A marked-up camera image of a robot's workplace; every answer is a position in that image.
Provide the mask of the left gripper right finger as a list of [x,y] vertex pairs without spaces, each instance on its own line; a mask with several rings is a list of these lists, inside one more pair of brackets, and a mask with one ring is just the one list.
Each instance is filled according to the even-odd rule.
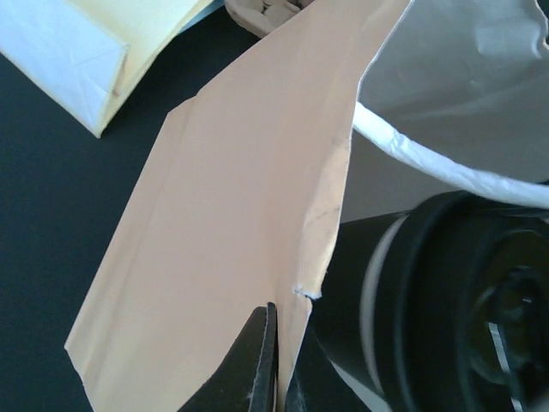
[[369,408],[344,382],[311,326],[299,351],[288,387],[287,412],[366,412]]

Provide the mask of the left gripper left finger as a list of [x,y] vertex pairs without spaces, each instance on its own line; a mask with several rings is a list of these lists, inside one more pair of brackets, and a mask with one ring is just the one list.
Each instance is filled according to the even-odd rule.
[[277,311],[255,308],[213,375],[182,412],[267,412],[275,407],[278,375]]

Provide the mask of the orange paper bag white handles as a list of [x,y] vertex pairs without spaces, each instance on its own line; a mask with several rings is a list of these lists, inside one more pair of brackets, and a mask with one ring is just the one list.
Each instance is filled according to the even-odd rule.
[[467,190],[547,205],[535,1],[316,1],[166,117],[65,348],[96,411],[175,411],[251,312],[279,386],[342,220]]

